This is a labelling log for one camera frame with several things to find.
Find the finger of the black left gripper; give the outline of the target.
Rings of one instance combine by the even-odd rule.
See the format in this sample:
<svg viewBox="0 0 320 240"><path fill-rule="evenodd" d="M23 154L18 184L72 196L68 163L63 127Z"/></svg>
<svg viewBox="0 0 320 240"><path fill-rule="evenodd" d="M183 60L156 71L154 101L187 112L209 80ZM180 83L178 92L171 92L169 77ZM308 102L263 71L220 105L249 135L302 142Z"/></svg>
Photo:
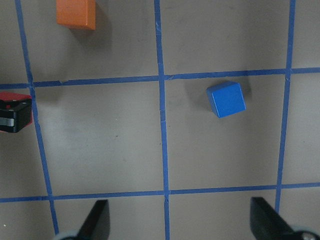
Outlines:
<svg viewBox="0 0 320 240"><path fill-rule="evenodd" d="M32 100L0 100L0 131L18 133L33 121Z"/></svg>

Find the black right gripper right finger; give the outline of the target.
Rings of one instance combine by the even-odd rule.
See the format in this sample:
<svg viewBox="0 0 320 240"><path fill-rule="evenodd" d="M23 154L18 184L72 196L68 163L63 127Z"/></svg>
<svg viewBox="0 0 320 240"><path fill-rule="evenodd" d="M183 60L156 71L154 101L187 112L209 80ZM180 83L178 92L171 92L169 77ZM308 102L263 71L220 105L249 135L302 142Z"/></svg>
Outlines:
<svg viewBox="0 0 320 240"><path fill-rule="evenodd" d="M250 230L256 240L299 240L294 231L263 197L250 200Z"/></svg>

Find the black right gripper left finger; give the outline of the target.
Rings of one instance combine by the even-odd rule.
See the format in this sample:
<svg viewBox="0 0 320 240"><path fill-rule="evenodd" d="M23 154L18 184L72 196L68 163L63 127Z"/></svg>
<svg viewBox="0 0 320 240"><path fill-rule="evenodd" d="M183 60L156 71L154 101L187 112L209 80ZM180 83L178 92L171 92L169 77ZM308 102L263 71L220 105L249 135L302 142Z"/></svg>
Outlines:
<svg viewBox="0 0 320 240"><path fill-rule="evenodd" d="M109 201L97 200L78 231L76 240L108 240L111 231Z"/></svg>

